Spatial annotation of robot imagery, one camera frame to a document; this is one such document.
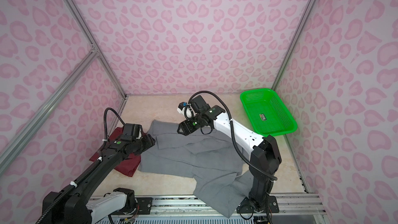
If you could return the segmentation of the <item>maroon long sleeve shirt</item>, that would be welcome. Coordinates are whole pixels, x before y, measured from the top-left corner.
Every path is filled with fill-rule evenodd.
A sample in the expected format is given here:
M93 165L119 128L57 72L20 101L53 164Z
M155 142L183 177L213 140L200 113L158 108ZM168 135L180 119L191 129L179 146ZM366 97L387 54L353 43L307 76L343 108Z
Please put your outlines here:
M117 127L110 135L110 139L114 140L122 134L122 127ZM121 174L132 177L137 171L139 165L141 163L141 156L130 154L126 160L123 160L119 165L115 167L115 170L120 172Z

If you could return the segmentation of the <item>grey long sleeve shirt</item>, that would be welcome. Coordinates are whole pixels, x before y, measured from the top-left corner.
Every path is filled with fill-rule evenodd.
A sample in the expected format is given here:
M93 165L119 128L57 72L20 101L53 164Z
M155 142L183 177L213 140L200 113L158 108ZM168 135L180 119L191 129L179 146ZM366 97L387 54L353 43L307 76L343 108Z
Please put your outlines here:
M232 140L220 131L184 136L178 124L154 120L148 134L155 145L143 152L139 170L194 178L193 194L226 218L249 195L254 177L243 172L243 160Z

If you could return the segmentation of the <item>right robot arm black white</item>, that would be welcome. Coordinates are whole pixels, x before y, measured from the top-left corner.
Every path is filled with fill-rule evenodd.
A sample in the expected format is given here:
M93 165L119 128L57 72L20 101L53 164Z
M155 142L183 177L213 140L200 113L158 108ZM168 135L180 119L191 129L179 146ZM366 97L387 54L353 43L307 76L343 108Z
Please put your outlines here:
M232 118L228 108L218 105L202 108L182 102L177 111L186 118L178 126L177 133L184 136L193 134L203 127L221 132L231 138L239 157L249 165L254 177L249 192L249 205L257 213L271 213L271 190L277 181L275 173L282 163L282 157L274 137L257 134Z

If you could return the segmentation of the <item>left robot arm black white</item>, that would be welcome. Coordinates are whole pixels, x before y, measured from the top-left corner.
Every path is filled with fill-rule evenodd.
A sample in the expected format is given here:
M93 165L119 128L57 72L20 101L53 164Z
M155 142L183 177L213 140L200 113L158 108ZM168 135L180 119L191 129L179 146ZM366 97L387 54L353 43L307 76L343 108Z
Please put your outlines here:
M117 188L92 201L90 198L107 175L131 154L141 155L155 145L155 139L139 124L125 124L121 135L106 140L98 158L59 192L50 192L42 202L39 224L96 224L114 212L136 214L134 191Z

